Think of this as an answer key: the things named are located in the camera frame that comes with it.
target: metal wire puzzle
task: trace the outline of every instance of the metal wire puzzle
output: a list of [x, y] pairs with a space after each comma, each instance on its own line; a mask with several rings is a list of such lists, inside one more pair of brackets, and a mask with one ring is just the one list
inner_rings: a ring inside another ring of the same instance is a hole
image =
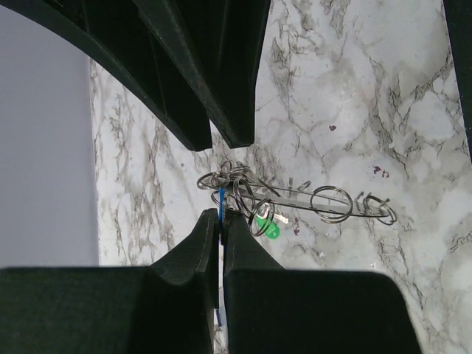
[[[249, 166], [241, 162], [233, 165], [230, 161], [225, 161], [219, 171], [200, 177], [197, 180], [197, 187], [201, 190], [215, 190], [211, 198], [218, 206], [220, 204], [219, 189], [224, 188], [226, 190], [225, 207], [242, 212], [248, 218], [249, 228], [254, 236], [262, 235], [274, 218], [288, 222], [286, 218], [276, 213], [276, 205], [313, 211], [325, 223], [341, 223], [351, 216], [377, 218], [385, 225], [393, 225], [397, 221], [395, 211], [388, 205], [389, 199], [382, 200], [371, 193], [365, 195], [364, 192], [352, 199], [348, 192], [335, 186], [321, 186], [312, 193], [275, 187], [258, 178]], [[337, 192], [340, 197], [320, 194], [324, 191]], [[309, 195], [310, 199], [306, 202], [283, 198], [280, 192]], [[329, 203], [334, 201], [340, 205], [314, 203], [314, 198], [323, 198]], [[371, 206], [370, 201], [378, 205]], [[259, 230], [254, 231], [252, 224], [256, 216], [265, 219], [265, 222]]]

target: marble surface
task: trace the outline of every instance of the marble surface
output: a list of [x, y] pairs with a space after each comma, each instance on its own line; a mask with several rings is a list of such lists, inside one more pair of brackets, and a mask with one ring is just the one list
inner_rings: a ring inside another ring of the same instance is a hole
[[284, 209], [260, 242], [286, 268], [388, 274], [424, 353], [472, 353], [472, 169], [440, 0], [274, 0], [248, 148], [214, 129], [185, 150], [94, 62], [91, 93], [102, 265], [158, 260], [212, 207], [196, 179], [239, 159], [272, 184], [390, 197], [394, 226]]

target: white wall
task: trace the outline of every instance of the white wall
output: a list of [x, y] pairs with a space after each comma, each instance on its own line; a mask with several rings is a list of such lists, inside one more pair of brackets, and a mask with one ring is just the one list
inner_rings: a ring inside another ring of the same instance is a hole
[[0, 267], [96, 264], [88, 58], [0, 6]]

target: gray marble veining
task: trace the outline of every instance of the gray marble veining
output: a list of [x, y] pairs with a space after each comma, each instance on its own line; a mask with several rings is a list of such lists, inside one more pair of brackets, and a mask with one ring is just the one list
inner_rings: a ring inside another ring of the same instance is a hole
[[185, 150], [94, 62], [91, 92], [101, 264], [159, 259], [213, 207], [197, 178], [238, 159], [275, 185], [390, 197], [394, 226], [284, 209], [259, 240], [286, 268], [388, 274], [425, 353], [472, 353], [472, 169], [440, 0], [273, 1], [248, 148], [213, 130]]

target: green bead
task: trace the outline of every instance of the green bead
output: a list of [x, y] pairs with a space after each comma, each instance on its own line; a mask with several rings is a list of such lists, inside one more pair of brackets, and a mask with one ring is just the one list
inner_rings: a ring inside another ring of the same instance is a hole
[[[256, 223], [257, 223], [257, 225], [259, 225], [259, 227], [263, 227], [264, 223], [266, 223], [265, 219], [260, 218], [257, 215], [256, 215], [255, 219], [256, 219]], [[267, 228], [267, 230], [265, 231], [265, 236], [267, 236], [271, 240], [275, 240], [276, 238], [279, 237], [279, 235], [280, 235], [280, 229], [277, 226], [277, 224], [274, 221], [272, 221], [271, 224], [269, 225], [269, 227]]]

